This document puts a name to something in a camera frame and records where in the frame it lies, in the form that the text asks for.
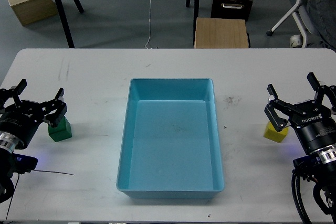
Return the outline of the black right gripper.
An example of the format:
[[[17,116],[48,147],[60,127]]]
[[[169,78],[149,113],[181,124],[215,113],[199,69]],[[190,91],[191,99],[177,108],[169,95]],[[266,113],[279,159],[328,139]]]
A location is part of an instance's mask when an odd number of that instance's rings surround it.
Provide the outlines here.
[[[267,91],[270,96],[264,112],[277,132],[288,127],[290,122],[304,152],[311,155],[335,144],[335,121],[331,117],[335,115],[335,85],[320,84],[313,72],[308,73],[307,80],[316,92],[313,100],[294,104],[291,113],[291,105],[279,99],[274,86],[269,84]],[[325,95],[331,109],[322,105]],[[277,111],[287,117],[280,117]]]

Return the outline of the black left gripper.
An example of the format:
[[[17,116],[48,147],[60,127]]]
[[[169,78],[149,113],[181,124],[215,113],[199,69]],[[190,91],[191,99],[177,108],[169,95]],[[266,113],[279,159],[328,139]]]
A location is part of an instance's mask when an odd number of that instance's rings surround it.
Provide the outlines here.
[[[31,140],[42,121],[57,127],[67,112],[63,88],[58,90],[52,100],[37,103],[19,99],[26,87],[27,81],[22,79],[17,86],[1,89],[1,134],[7,133],[19,140]],[[14,100],[14,104],[5,108],[9,98]]]

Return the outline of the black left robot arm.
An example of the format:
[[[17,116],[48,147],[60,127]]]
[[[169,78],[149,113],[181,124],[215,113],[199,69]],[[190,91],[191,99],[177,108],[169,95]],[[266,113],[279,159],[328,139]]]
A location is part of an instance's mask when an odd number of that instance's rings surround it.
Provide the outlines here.
[[[50,101],[38,103],[19,98],[26,86],[27,81],[22,79],[10,89],[1,89],[1,202],[14,194],[13,174],[29,173],[38,162],[14,150],[26,149],[43,122],[56,128],[67,112],[63,88]]]

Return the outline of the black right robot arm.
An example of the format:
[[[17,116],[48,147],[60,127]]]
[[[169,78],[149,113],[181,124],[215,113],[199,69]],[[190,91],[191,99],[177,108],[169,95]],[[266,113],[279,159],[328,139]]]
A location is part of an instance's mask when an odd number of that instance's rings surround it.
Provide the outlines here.
[[[291,190],[303,223],[310,223],[301,197],[300,181],[313,181],[313,198],[325,215],[335,219],[335,86],[321,84],[314,73],[307,79],[315,91],[312,100],[290,104],[278,98],[272,84],[264,112],[276,132],[292,127],[305,152],[293,160]]]

